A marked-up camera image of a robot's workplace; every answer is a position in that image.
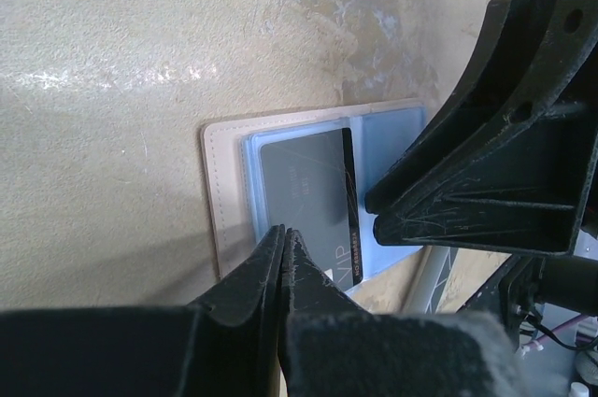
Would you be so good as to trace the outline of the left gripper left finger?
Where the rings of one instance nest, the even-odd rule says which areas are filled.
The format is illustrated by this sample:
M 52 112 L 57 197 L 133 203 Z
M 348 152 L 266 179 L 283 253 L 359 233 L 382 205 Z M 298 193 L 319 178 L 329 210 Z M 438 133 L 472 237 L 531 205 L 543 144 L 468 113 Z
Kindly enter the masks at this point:
M 283 226 L 187 305 L 10 310 L 5 396 L 273 396 L 278 393 Z

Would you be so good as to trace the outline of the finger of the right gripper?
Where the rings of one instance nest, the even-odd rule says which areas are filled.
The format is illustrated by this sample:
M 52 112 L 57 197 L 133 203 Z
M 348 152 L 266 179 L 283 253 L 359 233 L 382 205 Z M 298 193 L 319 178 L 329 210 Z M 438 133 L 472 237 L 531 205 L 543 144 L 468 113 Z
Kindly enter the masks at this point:
M 377 242 L 571 254 L 597 164 L 596 108 L 557 105 L 468 147 L 377 214 Z
M 597 43 L 597 0 L 491 0 L 455 89 L 423 132 L 366 194 L 370 213 L 413 206 L 489 144 L 520 133 L 562 94 Z

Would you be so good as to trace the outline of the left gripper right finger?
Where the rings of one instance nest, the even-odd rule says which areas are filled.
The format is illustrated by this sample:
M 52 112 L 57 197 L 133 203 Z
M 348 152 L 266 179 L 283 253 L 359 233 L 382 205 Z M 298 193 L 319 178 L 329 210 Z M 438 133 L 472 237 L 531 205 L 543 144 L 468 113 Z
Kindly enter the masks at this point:
M 279 345 L 291 396 L 524 396 L 513 347 L 488 313 L 372 314 L 286 235 Z

